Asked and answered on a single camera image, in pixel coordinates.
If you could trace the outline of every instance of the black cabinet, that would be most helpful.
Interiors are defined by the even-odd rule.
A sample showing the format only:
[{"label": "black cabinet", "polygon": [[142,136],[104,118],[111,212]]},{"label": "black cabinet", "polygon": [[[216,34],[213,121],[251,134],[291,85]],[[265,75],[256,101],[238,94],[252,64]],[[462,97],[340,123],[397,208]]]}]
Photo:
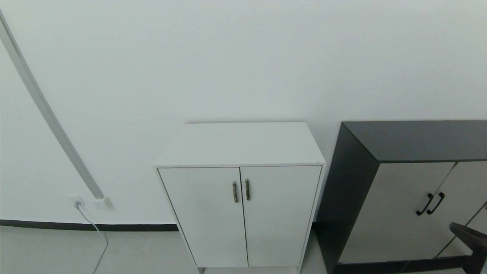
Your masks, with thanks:
[{"label": "black cabinet", "polygon": [[343,122],[317,218],[328,273],[437,257],[486,201],[487,121]]}]

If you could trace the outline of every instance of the black chair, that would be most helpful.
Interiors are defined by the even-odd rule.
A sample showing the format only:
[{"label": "black chair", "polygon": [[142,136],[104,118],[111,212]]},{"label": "black chair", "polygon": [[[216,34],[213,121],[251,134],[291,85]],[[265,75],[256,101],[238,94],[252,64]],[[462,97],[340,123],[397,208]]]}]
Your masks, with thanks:
[{"label": "black chair", "polygon": [[450,231],[473,251],[463,267],[465,273],[487,274],[487,235],[457,223],[450,224]]}]

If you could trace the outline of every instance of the cabinet top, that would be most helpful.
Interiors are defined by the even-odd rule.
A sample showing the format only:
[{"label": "cabinet top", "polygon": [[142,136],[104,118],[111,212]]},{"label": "cabinet top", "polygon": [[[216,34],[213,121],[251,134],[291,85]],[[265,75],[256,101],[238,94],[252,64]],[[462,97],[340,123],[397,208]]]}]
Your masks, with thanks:
[{"label": "cabinet top", "polygon": [[305,122],[186,124],[154,167],[324,165]]},{"label": "cabinet top", "polygon": [[487,160],[487,121],[342,123],[379,162]]}]

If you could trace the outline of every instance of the cabinet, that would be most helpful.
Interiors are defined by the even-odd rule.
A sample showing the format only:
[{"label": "cabinet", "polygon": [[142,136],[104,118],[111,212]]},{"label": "cabinet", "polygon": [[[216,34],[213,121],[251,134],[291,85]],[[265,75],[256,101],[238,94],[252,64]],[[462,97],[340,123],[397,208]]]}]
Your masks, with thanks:
[{"label": "cabinet", "polygon": [[154,167],[202,271],[303,258],[325,161],[306,123],[182,127]]},{"label": "cabinet", "polygon": [[487,121],[343,122],[317,219],[327,271],[469,254],[449,224],[486,193]]}]

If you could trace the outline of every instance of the white wall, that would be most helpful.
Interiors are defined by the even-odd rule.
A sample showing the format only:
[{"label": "white wall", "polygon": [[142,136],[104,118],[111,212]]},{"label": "white wall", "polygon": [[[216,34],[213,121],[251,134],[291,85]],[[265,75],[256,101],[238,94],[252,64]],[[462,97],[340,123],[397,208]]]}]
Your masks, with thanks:
[{"label": "white wall", "polygon": [[[174,222],[151,165],[185,122],[304,120],[330,163],[342,120],[487,118],[484,1],[0,7],[115,205],[89,208],[101,223]],[[81,222],[66,195],[91,194],[0,53],[0,217]]]}]

